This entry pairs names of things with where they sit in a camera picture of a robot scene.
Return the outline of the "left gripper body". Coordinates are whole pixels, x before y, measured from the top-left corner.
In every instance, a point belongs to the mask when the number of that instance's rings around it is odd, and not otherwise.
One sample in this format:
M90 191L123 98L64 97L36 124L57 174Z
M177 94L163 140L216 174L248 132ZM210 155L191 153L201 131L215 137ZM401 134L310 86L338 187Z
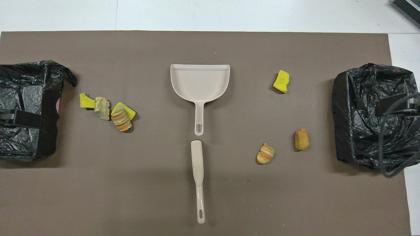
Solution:
M0 112L0 125L2 127L15 127L14 122L15 113L10 111Z

